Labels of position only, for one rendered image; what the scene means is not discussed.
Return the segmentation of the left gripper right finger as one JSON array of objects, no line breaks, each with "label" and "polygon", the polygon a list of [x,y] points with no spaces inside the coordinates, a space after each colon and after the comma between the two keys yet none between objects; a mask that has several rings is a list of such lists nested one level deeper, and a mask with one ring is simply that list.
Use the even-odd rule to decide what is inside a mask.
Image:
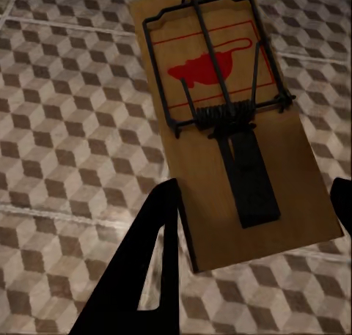
[{"label": "left gripper right finger", "polygon": [[329,196],[338,219],[352,236],[352,181],[336,178]]}]

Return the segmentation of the mousetrap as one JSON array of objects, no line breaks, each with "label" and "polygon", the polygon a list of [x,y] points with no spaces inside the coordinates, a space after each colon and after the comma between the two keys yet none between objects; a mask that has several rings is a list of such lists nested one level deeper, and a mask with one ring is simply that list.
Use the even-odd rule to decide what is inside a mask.
[{"label": "mousetrap", "polygon": [[194,274],[343,238],[256,1],[128,3]]}]

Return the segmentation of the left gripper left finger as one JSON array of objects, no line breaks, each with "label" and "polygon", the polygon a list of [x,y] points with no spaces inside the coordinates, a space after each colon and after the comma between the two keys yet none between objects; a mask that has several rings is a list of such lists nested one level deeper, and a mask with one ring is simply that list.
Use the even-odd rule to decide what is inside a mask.
[{"label": "left gripper left finger", "polygon": [[[171,178],[151,190],[69,335],[180,335],[177,211]],[[160,306],[138,310],[163,225]]]}]

